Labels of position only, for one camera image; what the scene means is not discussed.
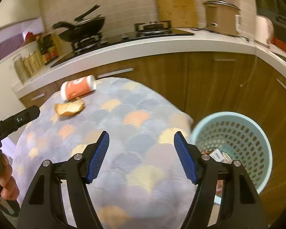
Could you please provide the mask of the person's left hand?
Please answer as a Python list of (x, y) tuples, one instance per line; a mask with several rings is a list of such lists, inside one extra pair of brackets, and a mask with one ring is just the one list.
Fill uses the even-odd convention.
[(3, 172), (0, 175), (0, 185), (2, 187), (0, 196), (7, 201), (16, 201), (19, 196), (19, 188), (15, 178), (12, 176), (13, 169), (5, 154), (2, 154)]

